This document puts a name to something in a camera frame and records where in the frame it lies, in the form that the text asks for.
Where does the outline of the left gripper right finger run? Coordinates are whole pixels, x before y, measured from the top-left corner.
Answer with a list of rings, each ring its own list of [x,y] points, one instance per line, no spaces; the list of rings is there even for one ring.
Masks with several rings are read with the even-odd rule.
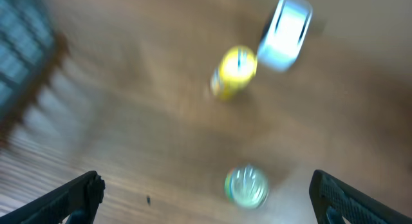
[[[319,169],[313,173],[309,195],[320,224],[411,224],[411,218]]]

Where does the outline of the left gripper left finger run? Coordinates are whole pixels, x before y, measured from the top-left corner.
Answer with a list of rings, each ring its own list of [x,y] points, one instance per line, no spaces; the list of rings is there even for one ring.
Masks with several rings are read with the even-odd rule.
[[[1,217],[2,224],[92,224],[104,198],[105,181],[96,171],[65,183]]]

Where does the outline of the colourful tin can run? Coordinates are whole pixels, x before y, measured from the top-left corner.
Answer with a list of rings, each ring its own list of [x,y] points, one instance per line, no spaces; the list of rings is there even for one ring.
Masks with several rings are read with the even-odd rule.
[[[241,165],[231,169],[225,178],[226,197],[238,207],[256,209],[266,201],[269,182],[264,172],[253,165]]]

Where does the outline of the yellow lidded jar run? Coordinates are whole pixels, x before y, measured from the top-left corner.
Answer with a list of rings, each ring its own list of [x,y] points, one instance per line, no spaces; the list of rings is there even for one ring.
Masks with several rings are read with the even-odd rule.
[[[239,45],[230,48],[212,74],[212,94],[220,100],[234,97],[254,78],[257,65],[257,57],[249,47]]]

